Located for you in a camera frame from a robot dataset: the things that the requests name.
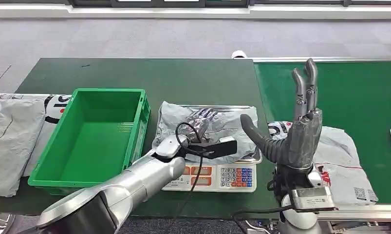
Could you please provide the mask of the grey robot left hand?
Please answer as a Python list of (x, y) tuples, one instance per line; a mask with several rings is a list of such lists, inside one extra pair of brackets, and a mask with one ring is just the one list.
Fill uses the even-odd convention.
[(185, 117), (184, 122), (187, 124), (182, 124), (178, 127), (178, 134), (185, 135), (191, 142), (202, 142), (201, 138), (217, 114), (212, 108), (193, 110), (189, 116)]

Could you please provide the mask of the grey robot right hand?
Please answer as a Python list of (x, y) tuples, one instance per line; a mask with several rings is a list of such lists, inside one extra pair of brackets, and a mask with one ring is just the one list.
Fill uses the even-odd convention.
[(294, 119), (286, 138), (272, 139), (253, 124), (249, 115), (240, 116), (242, 129), (270, 162), (294, 169), (312, 166), (322, 129), (322, 111), (316, 107), (317, 76), (312, 58), (305, 62), (304, 74), (298, 68), (292, 71), (296, 84)]

